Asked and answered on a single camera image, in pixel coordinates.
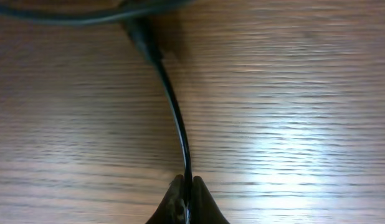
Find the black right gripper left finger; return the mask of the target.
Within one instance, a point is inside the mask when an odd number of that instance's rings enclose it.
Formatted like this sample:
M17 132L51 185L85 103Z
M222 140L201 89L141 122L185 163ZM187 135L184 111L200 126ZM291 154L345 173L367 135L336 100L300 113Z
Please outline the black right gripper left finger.
M177 175L169 185L158 208L146 224L186 224L184 176Z

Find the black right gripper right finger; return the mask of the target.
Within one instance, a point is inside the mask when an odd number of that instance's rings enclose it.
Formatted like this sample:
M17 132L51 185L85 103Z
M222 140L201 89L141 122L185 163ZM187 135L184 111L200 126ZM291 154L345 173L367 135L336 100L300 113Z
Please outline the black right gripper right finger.
M190 224L230 224L200 176L192 182Z

